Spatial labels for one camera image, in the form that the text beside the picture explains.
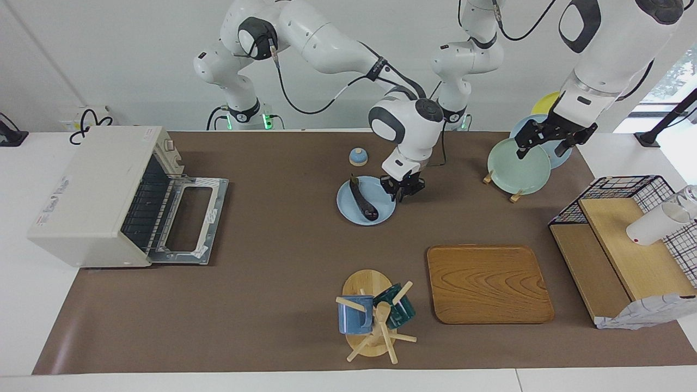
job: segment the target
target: wooden shelf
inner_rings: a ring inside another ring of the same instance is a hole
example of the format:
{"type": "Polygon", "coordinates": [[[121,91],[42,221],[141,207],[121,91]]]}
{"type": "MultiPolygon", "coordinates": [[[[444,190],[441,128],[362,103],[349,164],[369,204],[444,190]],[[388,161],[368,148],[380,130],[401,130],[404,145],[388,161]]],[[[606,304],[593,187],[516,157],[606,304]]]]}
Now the wooden shelf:
{"type": "Polygon", "coordinates": [[[632,301],[697,292],[661,241],[641,246],[629,240],[627,226],[643,215],[633,199],[584,199],[580,205],[632,301]]]}
{"type": "Polygon", "coordinates": [[[550,227],[590,318],[615,317],[631,303],[590,225],[550,227]]]}

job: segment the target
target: brown table mat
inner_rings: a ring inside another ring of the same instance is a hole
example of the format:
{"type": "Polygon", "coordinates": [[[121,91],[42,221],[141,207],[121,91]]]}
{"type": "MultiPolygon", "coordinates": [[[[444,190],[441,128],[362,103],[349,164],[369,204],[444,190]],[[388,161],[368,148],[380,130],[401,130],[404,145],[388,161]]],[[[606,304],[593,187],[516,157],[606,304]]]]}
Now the brown table mat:
{"type": "MultiPolygon", "coordinates": [[[[365,368],[557,368],[697,364],[677,322],[597,330],[546,224],[590,183],[575,151],[538,193],[510,204],[485,186],[489,150],[504,133],[448,133],[448,163],[393,217],[358,227],[337,210],[352,172],[379,176],[393,145],[360,133],[173,133],[190,176],[231,186],[208,266],[81,270],[34,374],[231,372],[365,368]],[[351,148],[368,165],[349,165],[351,148]],[[556,311],[542,325],[445,325],[431,305],[430,246],[530,246],[556,311]],[[334,298],[347,277],[377,269],[412,280],[417,316],[400,329],[418,343],[346,362],[334,298]]],[[[433,161],[438,162],[440,149],[433,161]]]]}

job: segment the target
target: wooden tray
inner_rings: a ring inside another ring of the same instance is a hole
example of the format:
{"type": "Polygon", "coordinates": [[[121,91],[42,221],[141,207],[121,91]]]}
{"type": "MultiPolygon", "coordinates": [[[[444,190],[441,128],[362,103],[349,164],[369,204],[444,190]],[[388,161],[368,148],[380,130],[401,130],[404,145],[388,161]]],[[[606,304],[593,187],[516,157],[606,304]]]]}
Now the wooden tray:
{"type": "Polygon", "coordinates": [[[445,324],[542,324],[554,318],[527,246],[434,246],[427,259],[436,316],[445,324]]]}

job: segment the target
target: eggplant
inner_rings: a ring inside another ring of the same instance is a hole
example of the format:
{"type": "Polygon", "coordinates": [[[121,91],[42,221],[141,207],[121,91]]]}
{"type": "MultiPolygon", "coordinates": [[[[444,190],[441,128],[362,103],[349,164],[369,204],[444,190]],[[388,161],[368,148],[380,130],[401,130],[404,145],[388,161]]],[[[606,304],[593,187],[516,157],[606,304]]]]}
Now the eggplant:
{"type": "Polygon", "coordinates": [[[351,188],[351,194],[353,195],[353,199],[355,200],[356,205],[358,205],[358,208],[360,209],[360,212],[363,214],[363,216],[371,222],[377,220],[378,209],[376,209],[373,204],[370,204],[365,199],[365,197],[363,197],[363,194],[360,192],[360,189],[358,187],[358,177],[352,174],[351,180],[349,180],[348,182],[348,186],[349,188],[351,188]]]}

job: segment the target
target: white cup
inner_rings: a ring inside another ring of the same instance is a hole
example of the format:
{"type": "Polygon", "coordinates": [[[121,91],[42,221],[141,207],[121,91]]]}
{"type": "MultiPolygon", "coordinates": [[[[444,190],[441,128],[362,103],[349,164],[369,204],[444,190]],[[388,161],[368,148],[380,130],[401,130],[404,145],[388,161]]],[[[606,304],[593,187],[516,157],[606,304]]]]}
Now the white cup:
{"type": "Polygon", "coordinates": [[[670,196],[627,227],[629,239],[648,246],[692,223],[697,216],[697,186],[690,185],[670,196]]]}

